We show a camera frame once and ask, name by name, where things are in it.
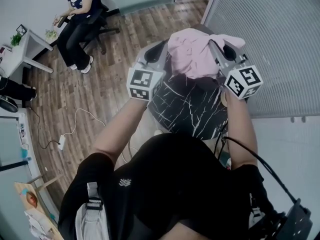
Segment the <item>buckle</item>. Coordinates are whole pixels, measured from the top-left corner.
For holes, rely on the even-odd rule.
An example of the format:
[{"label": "buckle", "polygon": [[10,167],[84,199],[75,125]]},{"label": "buckle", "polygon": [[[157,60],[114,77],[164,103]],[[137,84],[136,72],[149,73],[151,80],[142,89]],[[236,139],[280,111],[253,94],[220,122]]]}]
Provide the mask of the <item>buckle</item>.
[{"label": "buckle", "polygon": [[92,198],[89,198],[89,202],[85,204],[85,208],[87,210],[102,211],[103,203],[100,198],[92,197]]}]

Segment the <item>wooden floor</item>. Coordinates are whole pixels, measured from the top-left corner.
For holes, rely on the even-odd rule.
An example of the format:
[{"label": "wooden floor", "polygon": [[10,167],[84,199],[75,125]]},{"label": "wooden floor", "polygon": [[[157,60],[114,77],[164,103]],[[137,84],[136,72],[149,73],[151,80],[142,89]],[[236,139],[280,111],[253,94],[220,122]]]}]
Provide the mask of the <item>wooden floor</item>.
[{"label": "wooden floor", "polygon": [[[126,89],[128,68],[140,49],[200,23],[207,3],[208,0],[178,0],[176,4],[109,17],[109,27],[119,27],[120,33],[101,35],[106,45],[106,55],[100,53],[95,41],[86,48],[85,51],[94,57],[92,69],[86,75],[67,68],[56,46],[52,52],[43,55],[38,61],[52,68],[53,73],[32,68],[27,75],[27,84],[38,91],[38,97],[31,106],[41,118],[39,132],[42,146],[46,146],[50,140],[58,141],[61,134],[72,131],[78,108],[90,111],[108,123],[129,99]],[[90,154],[92,143],[103,125],[80,110],[76,130],[66,137],[64,150],[60,151],[56,143],[51,143],[43,150],[38,145],[38,118],[32,111],[28,111],[28,116],[33,148],[44,180],[65,174],[48,187],[59,209],[78,165]],[[147,110],[131,139],[131,147],[139,149],[153,136],[158,125]],[[124,151],[124,156],[129,160],[128,150]],[[123,160],[120,157],[118,166],[121,164]]]}]

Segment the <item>seated woman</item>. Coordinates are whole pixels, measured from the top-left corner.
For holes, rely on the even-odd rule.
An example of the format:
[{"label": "seated woman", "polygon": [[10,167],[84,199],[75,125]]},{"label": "seated woman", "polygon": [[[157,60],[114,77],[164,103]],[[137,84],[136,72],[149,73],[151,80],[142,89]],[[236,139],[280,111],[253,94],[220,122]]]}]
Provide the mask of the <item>seated woman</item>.
[{"label": "seated woman", "polygon": [[90,31],[86,24],[99,8],[99,0],[68,0],[69,10],[54,19],[57,25],[65,16],[72,16],[70,22],[62,30],[57,46],[67,67],[72,70],[80,70],[86,74],[91,69],[94,61],[80,46],[80,41]]}]

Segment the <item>black office chair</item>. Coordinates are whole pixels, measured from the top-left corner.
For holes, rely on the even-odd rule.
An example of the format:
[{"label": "black office chair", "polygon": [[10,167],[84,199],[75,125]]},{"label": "black office chair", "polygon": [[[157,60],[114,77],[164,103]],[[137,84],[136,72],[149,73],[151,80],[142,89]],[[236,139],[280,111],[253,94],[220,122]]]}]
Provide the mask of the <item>black office chair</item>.
[{"label": "black office chair", "polygon": [[[91,30],[86,36],[83,37],[81,43],[85,43],[83,46],[84,49],[93,39],[96,39],[101,48],[101,53],[104,55],[106,54],[106,46],[101,42],[99,35],[111,31],[115,31],[118,34],[120,33],[120,29],[118,27],[107,28],[106,14],[109,11],[109,8],[106,7],[101,0],[99,0],[99,5],[99,10],[90,17],[90,20],[87,23],[92,25]],[[70,20],[68,19],[68,16],[63,17],[58,24],[58,28],[61,28],[63,23],[68,23],[69,21]]]},{"label": "black office chair", "polygon": [[12,98],[9,98],[7,96],[0,97],[0,108],[11,113],[17,113],[19,110],[17,103],[15,103]]}]

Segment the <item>black pants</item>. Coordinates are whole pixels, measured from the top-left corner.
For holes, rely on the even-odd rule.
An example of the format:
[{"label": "black pants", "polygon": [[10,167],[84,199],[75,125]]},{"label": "black pants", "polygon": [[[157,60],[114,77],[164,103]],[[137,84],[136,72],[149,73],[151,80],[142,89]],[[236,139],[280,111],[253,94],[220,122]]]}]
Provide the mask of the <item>black pants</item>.
[{"label": "black pants", "polygon": [[27,102],[36,97],[36,90],[1,77],[0,95]]},{"label": "black pants", "polygon": [[80,46],[80,41],[90,31],[90,26],[86,23],[87,20],[78,22],[72,17],[57,40],[58,49],[67,67],[75,64],[78,70],[84,70],[90,62],[89,55]]}]

